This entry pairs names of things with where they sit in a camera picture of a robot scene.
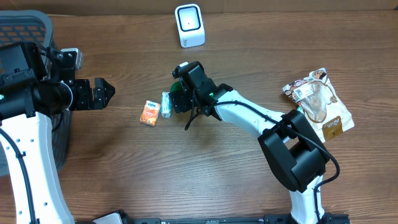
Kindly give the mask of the blue tissue pack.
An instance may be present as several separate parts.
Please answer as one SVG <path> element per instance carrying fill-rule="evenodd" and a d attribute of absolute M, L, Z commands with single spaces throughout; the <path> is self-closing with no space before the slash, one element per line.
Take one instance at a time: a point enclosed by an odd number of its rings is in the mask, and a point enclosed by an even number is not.
<path fill-rule="evenodd" d="M 162 93 L 161 115 L 163 118 L 166 119 L 171 118 L 172 115 L 172 103 L 170 100 L 169 92 L 166 91 Z"/>

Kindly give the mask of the green lid jar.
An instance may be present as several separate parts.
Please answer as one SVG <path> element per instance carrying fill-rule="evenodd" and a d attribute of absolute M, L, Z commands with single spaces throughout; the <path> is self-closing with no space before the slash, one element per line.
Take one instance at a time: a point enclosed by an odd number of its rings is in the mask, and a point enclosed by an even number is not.
<path fill-rule="evenodd" d="M 182 86 L 181 82 L 173 83 L 172 86 L 170 87 L 170 92 L 171 93 L 181 93 L 181 92 L 183 92 L 183 86 Z"/>

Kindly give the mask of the orange tissue pack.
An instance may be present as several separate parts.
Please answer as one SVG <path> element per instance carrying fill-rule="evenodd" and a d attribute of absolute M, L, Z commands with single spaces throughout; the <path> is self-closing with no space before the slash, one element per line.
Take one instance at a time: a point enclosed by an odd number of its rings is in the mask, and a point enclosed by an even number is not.
<path fill-rule="evenodd" d="M 160 103 L 147 100 L 140 117 L 140 122 L 154 127 L 157 124 L 160 115 L 160 109 Z"/>

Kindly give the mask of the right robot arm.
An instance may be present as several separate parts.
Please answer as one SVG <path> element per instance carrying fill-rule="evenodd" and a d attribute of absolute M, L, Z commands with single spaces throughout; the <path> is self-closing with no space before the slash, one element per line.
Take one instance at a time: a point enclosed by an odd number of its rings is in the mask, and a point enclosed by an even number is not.
<path fill-rule="evenodd" d="M 322 207 L 320 190 L 339 176 L 340 167 L 301 112 L 268 110 L 225 83 L 216 85 L 198 61 L 181 63 L 171 74 L 175 112 L 191 112 L 186 128 L 201 115 L 212 116 L 258 140 L 273 175 L 289 191 L 288 223 L 335 222 Z"/>

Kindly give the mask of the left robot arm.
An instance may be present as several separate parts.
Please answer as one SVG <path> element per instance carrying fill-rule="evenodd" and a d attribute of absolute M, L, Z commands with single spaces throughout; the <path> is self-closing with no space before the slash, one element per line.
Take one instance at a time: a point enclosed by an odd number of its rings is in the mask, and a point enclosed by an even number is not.
<path fill-rule="evenodd" d="M 35 42 L 1 47 L 1 146 L 18 223 L 74 223 L 53 156 L 53 115 L 102 110 L 115 94 L 104 78 L 75 78 L 83 54 Z"/>

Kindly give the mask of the beige snack pouch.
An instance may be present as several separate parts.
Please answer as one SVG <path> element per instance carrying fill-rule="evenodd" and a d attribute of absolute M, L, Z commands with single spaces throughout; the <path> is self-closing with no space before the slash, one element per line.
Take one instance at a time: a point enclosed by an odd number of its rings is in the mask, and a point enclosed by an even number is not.
<path fill-rule="evenodd" d="M 325 68 L 286 84 L 282 91 L 298 105 L 322 142 L 354 127 L 352 114 L 336 94 Z"/>

